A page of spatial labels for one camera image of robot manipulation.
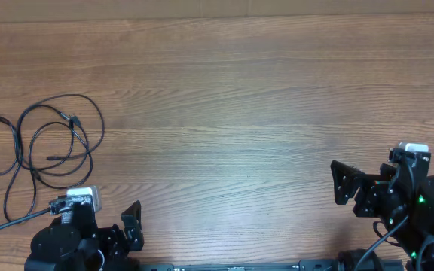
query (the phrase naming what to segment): tangled cable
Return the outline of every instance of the tangled cable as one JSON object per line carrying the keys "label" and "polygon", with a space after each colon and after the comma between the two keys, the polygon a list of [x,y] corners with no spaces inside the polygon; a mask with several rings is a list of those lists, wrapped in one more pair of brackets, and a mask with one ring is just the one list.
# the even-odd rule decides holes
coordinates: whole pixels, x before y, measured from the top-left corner
{"label": "tangled cable", "polygon": [[[92,148],[90,148],[90,143],[89,143],[87,134],[84,131],[80,120],[76,116],[68,116],[53,106],[43,104],[44,102],[50,101],[52,99],[58,99],[58,98],[69,97],[69,96],[76,96],[76,97],[84,98],[84,99],[88,100],[89,102],[91,102],[92,105],[95,107],[96,111],[98,112],[100,120],[102,121],[102,135],[100,136],[98,142]],[[64,122],[60,122],[60,121],[52,121],[50,123],[46,123],[45,125],[39,127],[36,130],[36,132],[34,133],[33,137],[31,138],[31,142],[29,143],[28,159],[26,160],[25,157],[23,156],[24,150],[23,150],[23,139],[21,137],[21,124],[23,123],[24,117],[29,112],[31,112],[37,108],[50,109],[50,110],[54,111],[56,114],[58,114],[62,119],[64,119],[68,123],[64,123]],[[25,109],[23,111],[23,113],[20,115],[20,117],[17,121],[16,127],[13,126],[13,124],[8,119],[1,117],[1,116],[0,116],[0,123],[3,123],[3,124],[8,125],[10,127],[11,133],[13,135],[14,153],[15,153],[14,162],[11,164],[11,166],[8,169],[6,169],[5,171],[0,172],[0,176],[1,176],[1,175],[5,175],[5,174],[9,173],[12,169],[15,169],[13,172],[13,176],[11,177],[11,180],[9,182],[8,188],[6,189],[5,200],[3,202],[3,212],[5,214],[5,218],[8,222],[12,222],[12,220],[10,219],[10,217],[8,215],[8,211],[7,211],[8,197],[9,197],[11,187],[14,184],[14,180],[16,179],[18,172],[20,171],[21,168],[29,170],[29,172],[31,173],[30,175],[31,175],[32,184],[33,184],[32,204],[29,208],[29,211],[24,216],[24,218],[25,218],[25,217],[30,216],[32,210],[35,208],[36,181],[39,181],[42,184],[44,184],[45,186],[53,188],[53,189],[68,189],[68,188],[76,187],[78,185],[83,184],[90,177],[91,172],[93,171],[93,158],[91,157],[91,153],[93,151],[95,151],[95,149],[98,148],[98,146],[102,143],[103,137],[105,135],[105,122],[103,120],[102,112],[100,111],[100,109],[98,108],[98,106],[96,105],[96,103],[92,99],[90,99],[89,97],[87,97],[85,95],[81,95],[81,94],[62,94],[62,95],[53,96],[50,98],[43,99],[39,102],[36,102],[35,104],[29,106],[27,109]],[[64,157],[57,156],[57,155],[47,157],[47,160],[49,160],[49,161],[57,161],[52,166],[45,166],[45,167],[40,167],[40,168],[35,167],[35,166],[33,166],[33,161],[32,161],[32,151],[34,148],[35,141],[41,135],[42,131],[45,128],[52,126],[52,125],[64,126],[66,129],[69,129],[69,131],[71,132],[72,139],[71,139],[68,153]],[[80,135],[75,131],[75,127],[80,129],[81,134],[83,134],[83,138],[80,137]],[[83,152],[81,154],[72,155],[75,137],[83,145],[85,152]],[[81,162],[74,169],[72,169],[68,172],[54,173],[54,172],[48,171],[49,169],[55,169],[58,166],[63,165],[64,162],[66,162],[67,160],[73,160],[73,159],[78,159],[78,158],[81,158]],[[83,164],[87,158],[90,160],[90,168],[88,169],[88,173],[79,182],[77,182],[75,184],[72,184],[69,186],[57,187],[57,186],[54,186],[52,184],[48,184],[41,177],[41,175],[49,175],[49,176],[56,176],[56,177],[63,177],[63,176],[71,175],[71,174],[77,172],[83,166]]]}

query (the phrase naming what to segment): wooden table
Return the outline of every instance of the wooden table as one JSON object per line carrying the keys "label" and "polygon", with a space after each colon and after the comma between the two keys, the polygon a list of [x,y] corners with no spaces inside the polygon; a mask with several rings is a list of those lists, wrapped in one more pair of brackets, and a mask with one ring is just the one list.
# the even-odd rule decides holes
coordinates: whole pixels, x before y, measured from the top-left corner
{"label": "wooden table", "polygon": [[[335,205],[330,162],[377,172],[405,139],[430,144],[434,174],[434,14],[1,24],[0,114],[16,122],[59,93],[102,109],[87,182],[101,188],[96,218],[122,225],[139,199],[145,247],[132,255],[143,263],[295,262],[367,248],[374,219]],[[78,115],[96,142],[89,103],[50,104]],[[26,147],[49,120],[58,118],[45,110],[27,117]],[[50,129],[36,165],[68,146],[67,130]],[[13,158],[0,124],[0,169]],[[0,224],[10,177],[0,177]],[[26,213],[31,191],[22,171],[11,217]],[[35,210],[64,193],[38,184]],[[2,230],[0,270],[21,270],[52,219]],[[388,244],[377,252],[405,259]]]}

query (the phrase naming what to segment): wooden tabletop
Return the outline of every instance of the wooden tabletop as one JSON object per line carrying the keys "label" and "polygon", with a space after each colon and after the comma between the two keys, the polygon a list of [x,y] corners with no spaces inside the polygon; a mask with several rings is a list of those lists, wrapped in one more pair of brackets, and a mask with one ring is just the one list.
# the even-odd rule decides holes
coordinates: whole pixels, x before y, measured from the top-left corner
{"label": "wooden tabletop", "polygon": [[[122,226],[139,199],[145,247],[132,256],[143,263],[296,262],[367,248],[375,219],[356,218],[353,201],[335,205],[331,161],[376,173],[397,141],[427,142],[434,174],[434,14],[0,24],[0,115],[16,123],[60,93],[102,110],[87,181],[102,193],[96,219]],[[78,115],[91,144],[99,138],[90,103],[48,104]],[[51,120],[28,115],[26,150]],[[58,127],[43,133],[36,166],[69,139]],[[0,169],[12,159],[0,124]],[[47,180],[71,184],[84,169]],[[0,224],[10,178],[0,177]],[[64,193],[38,184],[35,210]],[[10,216],[31,198],[23,170]],[[22,270],[52,219],[0,231],[0,270]],[[405,259],[388,244],[377,253]]]}

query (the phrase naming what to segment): wood grain surface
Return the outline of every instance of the wood grain surface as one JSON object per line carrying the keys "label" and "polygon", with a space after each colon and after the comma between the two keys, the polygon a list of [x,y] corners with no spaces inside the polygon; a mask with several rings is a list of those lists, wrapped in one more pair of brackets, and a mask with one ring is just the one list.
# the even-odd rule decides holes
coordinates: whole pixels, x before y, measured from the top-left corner
{"label": "wood grain surface", "polygon": [[[427,142],[434,174],[434,14],[0,24],[0,114],[83,93],[106,121],[87,184],[101,188],[101,227],[142,202],[143,263],[271,263],[367,248],[371,222],[334,204],[329,164],[374,173],[399,140]],[[81,99],[50,102],[99,137]],[[34,111],[23,141],[43,123]],[[36,164],[64,154],[49,129]],[[14,158],[0,124],[0,169]],[[84,170],[56,184],[75,182]],[[0,177],[2,201],[10,176]],[[31,178],[11,191],[26,213]],[[38,184],[36,210],[64,191]],[[0,270],[22,270],[43,216],[0,232]],[[405,259],[388,244],[386,259]]]}

